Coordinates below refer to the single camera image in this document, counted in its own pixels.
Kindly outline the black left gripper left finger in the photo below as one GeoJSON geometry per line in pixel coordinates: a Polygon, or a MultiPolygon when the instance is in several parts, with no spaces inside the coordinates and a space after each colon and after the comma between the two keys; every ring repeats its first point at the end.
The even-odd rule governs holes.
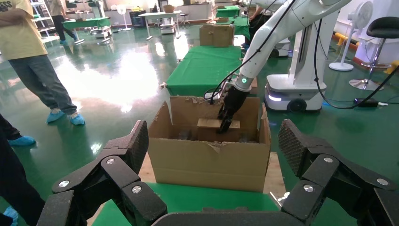
{"type": "Polygon", "coordinates": [[[131,225],[152,225],[167,206],[139,177],[148,146],[145,121],[137,121],[127,136],[108,141],[92,162],[53,184],[38,225],[85,226],[109,200],[131,225]]]}

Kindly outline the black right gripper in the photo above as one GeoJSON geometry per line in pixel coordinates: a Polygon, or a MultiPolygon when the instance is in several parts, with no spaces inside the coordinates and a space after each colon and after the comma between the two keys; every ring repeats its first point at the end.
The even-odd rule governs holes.
{"type": "Polygon", "coordinates": [[[217,133],[223,134],[228,131],[234,114],[242,107],[249,93],[249,91],[242,91],[235,86],[229,88],[218,113],[217,119],[221,120],[221,124],[217,133]]]}

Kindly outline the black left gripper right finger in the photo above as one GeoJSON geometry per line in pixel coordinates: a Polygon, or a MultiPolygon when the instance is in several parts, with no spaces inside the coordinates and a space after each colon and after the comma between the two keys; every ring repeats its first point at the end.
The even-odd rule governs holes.
{"type": "Polygon", "coordinates": [[[390,179],[351,162],[326,140],[302,133],[285,119],[279,149],[299,178],[281,210],[309,226],[326,199],[337,202],[359,226],[396,226],[399,187],[390,179]]]}

